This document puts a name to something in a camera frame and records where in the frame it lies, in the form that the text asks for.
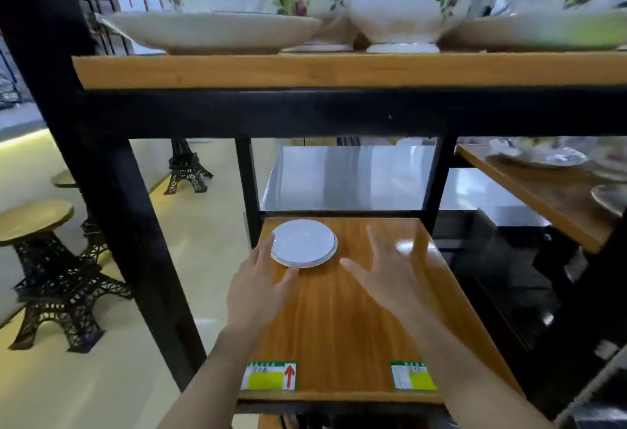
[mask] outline red arrow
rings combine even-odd
[[[294,370],[294,367],[289,364],[287,365],[285,374],[287,375],[287,389],[290,389],[290,386],[292,385],[292,377],[296,374],[296,370]]]

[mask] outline forearm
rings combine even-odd
[[[401,323],[416,342],[438,392],[461,428],[554,428],[425,307],[418,305]]]
[[[225,328],[192,382],[157,429],[227,429],[258,332]]]

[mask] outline yellow label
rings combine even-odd
[[[283,389],[283,373],[251,373],[248,389]]]
[[[426,371],[411,372],[410,371],[411,386],[418,391],[436,391],[437,388],[433,384],[433,380]]]

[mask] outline black metal shelf frame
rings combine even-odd
[[[615,113],[627,99],[626,85],[90,92],[71,58],[95,53],[78,0],[0,0],[0,28],[181,389],[206,353],[129,139],[235,138],[255,244],[264,213],[251,137],[439,137],[423,209],[391,213],[418,216],[432,230],[458,135],[627,135],[627,116]],[[626,246],[623,219],[529,357],[521,384],[550,417],[602,368],[605,361],[594,354],[602,340],[627,344]],[[297,409],[285,404],[280,411]]]

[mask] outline wooden stool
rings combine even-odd
[[[50,181],[57,188],[78,188],[69,170],[53,176]],[[105,235],[91,214],[89,206],[87,206],[87,219],[83,221],[80,227],[83,228],[83,236],[87,239],[87,247],[80,255],[98,262],[98,257],[109,249],[109,245],[106,243]]]
[[[55,236],[73,214],[72,204],[58,199],[0,213],[0,246],[13,246],[24,272],[14,290],[26,310],[11,350],[32,347],[39,325],[51,320],[63,328],[68,351],[88,353],[104,333],[91,313],[96,299],[132,298],[127,284],[102,275],[95,261],[75,256]]]
[[[200,165],[198,154],[192,152],[186,139],[172,139],[170,170],[172,170],[172,175],[164,195],[175,194],[181,180],[188,180],[195,192],[204,193],[207,191],[207,185],[202,181],[202,177],[213,178],[213,175]]]

